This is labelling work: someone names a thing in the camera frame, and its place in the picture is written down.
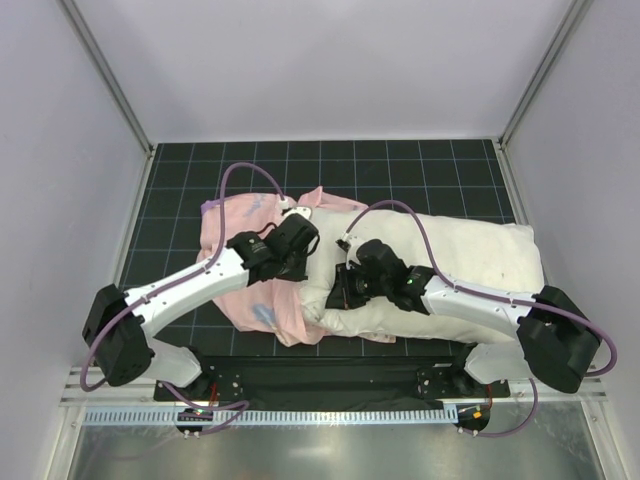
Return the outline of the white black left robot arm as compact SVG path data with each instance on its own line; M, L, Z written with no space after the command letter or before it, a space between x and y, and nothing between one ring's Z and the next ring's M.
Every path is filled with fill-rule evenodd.
M168 277L126 291L100 289L82 336L104 383L127 385L139 378L168 383L197 401L211 389L211 368L202 355L157 339L165 327L216 297L273 279L302 281L319 231L307 207L286 210L279 225L245 231L218 254Z

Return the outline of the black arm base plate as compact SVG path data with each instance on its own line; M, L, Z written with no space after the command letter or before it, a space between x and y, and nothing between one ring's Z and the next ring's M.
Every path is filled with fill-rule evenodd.
M319 412L421 410L437 401L510 396L506 382L487 387L442 356L208 356L200 377L178 392L193 402L246 400L253 410Z

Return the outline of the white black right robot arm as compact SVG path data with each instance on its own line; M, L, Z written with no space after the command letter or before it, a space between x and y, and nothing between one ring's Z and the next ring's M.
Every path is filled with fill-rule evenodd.
M573 394L601 345L583 312L556 287L509 293L450 279L432 267L406 265L377 239L340 239L337 245L346 260L335 268L327 307L356 310L384 298L402 311L465 320L508 336L501 344L465 341L461 365L450 372L452 388L462 396L522 377Z

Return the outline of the pink purple printed pillowcase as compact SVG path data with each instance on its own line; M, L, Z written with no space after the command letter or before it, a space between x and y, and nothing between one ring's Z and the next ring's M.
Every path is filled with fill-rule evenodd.
M298 201L287 197L297 205L319 209L321 213L364 210L366 205L356 200L325 193L323 187L304 193ZM225 200L224 239L243 231L258 231L267 223L281 222L277 194L246 193L231 196ZM201 250L197 262L213 255L218 246L220 234L219 200L205 201L201 207ZM297 344L315 345L329 335L345 337L360 336L366 340L390 344L396 337L385 333L334 333L333 327L324 328L313 316L306 320L303 312L300 289L304 285L283 280L258 282L247 289L231 292L213 299L215 305L240 331L273 333L286 347Z

